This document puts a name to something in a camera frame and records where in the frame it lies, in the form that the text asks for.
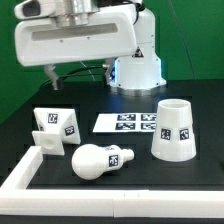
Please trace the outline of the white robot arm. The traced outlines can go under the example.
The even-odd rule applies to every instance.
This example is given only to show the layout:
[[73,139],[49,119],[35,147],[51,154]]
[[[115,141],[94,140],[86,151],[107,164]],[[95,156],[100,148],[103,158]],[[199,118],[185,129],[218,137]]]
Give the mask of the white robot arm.
[[25,0],[14,8],[17,59],[42,66],[58,90],[56,64],[103,59],[113,92],[151,95],[163,88],[155,16],[143,0]]

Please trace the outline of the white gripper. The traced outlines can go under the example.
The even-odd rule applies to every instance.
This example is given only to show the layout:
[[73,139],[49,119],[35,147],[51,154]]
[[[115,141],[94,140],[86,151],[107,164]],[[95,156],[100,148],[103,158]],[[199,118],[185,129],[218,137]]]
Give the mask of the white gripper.
[[109,84],[113,57],[131,55],[137,48],[132,4],[100,7],[95,0],[25,0],[14,13],[20,20],[15,28],[18,61],[45,65],[54,90],[62,90],[64,82],[53,64],[109,58]]

